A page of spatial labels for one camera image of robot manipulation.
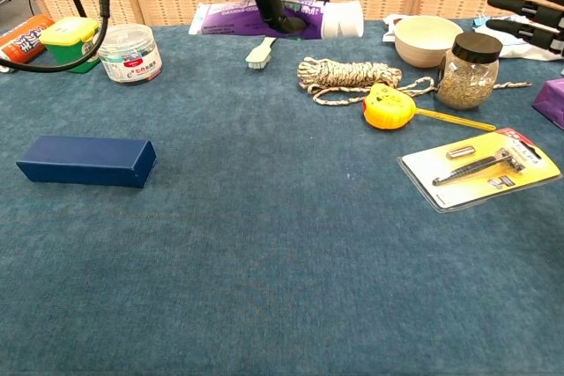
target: dark blue rectangular box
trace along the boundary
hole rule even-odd
[[[33,182],[143,188],[156,158],[145,140],[40,136],[17,165]]]

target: tape measure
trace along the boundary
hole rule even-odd
[[[399,129],[416,114],[423,114],[445,122],[484,131],[495,131],[494,125],[441,114],[433,110],[419,109],[410,96],[381,83],[373,85],[370,94],[362,101],[362,113],[366,121],[378,129]]]

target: red container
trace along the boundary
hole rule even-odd
[[[15,63],[28,63],[45,50],[39,38],[46,28],[54,24],[45,15],[36,15],[0,36],[0,58]],[[0,66],[0,72],[13,72],[11,68]]]

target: toothbrush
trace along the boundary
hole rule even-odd
[[[247,64],[252,70],[263,70],[271,61],[272,45],[277,39],[265,37],[263,42],[253,48],[247,56]]]

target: rope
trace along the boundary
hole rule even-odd
[[[385,63],[339,63],[330,59],[317,60],[306,57],[298,67],[300,87],[313,96],[315,103],[322,106],[348,106],[359,103],[366,95],[349,97],[346,100],[322,100],[328,92],[370,92],[374,84],[383,83],[404,92],[411,97],[435,91],[437,87],[431,77],[423,77],[404,87],[398,87],[402,79],[402,71],[391,68]],[[428,82],[428,87],[416,89],[418,85]],[[531,83],[497,84],[494,89],[528,87]]]

